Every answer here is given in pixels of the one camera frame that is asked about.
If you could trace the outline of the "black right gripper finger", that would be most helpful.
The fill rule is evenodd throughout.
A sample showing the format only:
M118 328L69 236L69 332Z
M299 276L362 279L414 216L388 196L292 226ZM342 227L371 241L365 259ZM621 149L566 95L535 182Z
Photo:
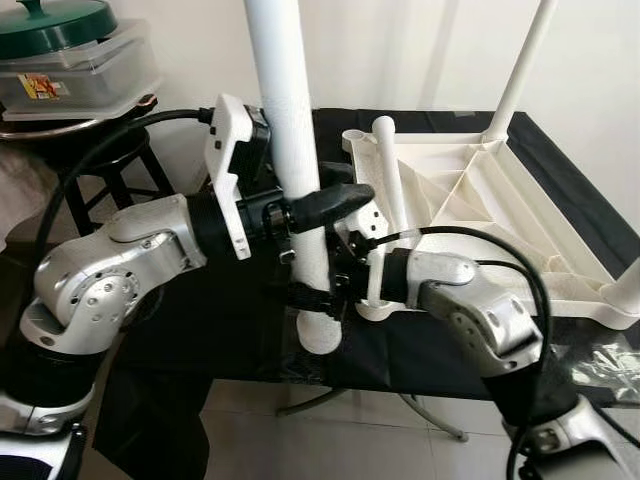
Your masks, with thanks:
M340 297L330 291L312 288L306 283L289 283L285 287L285 305L298 311L342 319L343 303L340 302Z

